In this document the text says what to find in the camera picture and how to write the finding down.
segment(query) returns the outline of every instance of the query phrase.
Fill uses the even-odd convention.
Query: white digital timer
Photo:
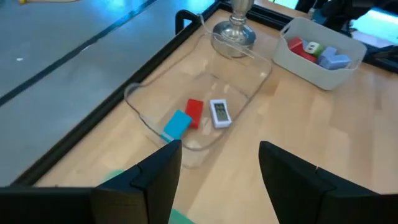
[[[210,100],[211,117],[215,128],[227,128],[232,120],[228,113],[226,100]]]

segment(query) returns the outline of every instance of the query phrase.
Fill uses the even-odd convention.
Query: gray floor
[[[143,0],[16,2],[0,5],[0,96]],[[25,171],[163,47],[174,36],[178,10],[198,13],[212,2],[158,0],[0,107],[0,185]]]

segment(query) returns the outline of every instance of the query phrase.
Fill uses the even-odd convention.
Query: red block
[[[287,42],[289,49],[298,55],[300,55],[304,51],[303,40],[298,37],[294,37],[292,40]]]
[[[306,52],[301,52],[300,56],[305,58],[305,59],[307,59],[307,60],[309,60],[309,61],[311,61],[311,62],[313,62],[313,63],[315,63],[317,61],[316,57],[314,57],[314,56],[312,56],[312,55],[310,55],[310,54],[308,54]]]
[[[198,129],[200,124],[200,117],[203,111],[203,102],[200,100],[189,99],[187,107],[185,108],[185,114],[192,118],[192,122],[189,125],[190,128]]]

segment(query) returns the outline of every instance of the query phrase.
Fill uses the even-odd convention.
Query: wooden tabletop
[[[267,1],[264,5],[305,16]],[[213,27],[228,16],[218,11],[206,24]],[[248,24],[257,34],[254,50],[271,58],[278,31]],[[197,30],[146,82],[203,32]],[[398,192],[397,96],[398,76],[365,63],[333,91],[320,90],[273,64],[217,150],[200,167],[182,168],[174,208],[196,223],[278,223],[257,158],[262,140],[376,192]],[[96,186],[113,170],[127,169],[157,150],[147,135],[137,114],[121,102],[37,185]]]

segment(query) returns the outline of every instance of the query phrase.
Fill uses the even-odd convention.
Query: white plastic bin
[[[287,40],[294,37],[300,37],[309,42],[314,41],[324,47],[335,47],[338,49],[338,54],[349,56],[352,63],[349,68],[324,69],[289,50]],[[273,61],[324,90],[332,90],[353,75],[361,64],[365,53],[366,47],[360,41],[299,17],[293,19],[280,31],[280,39]]]

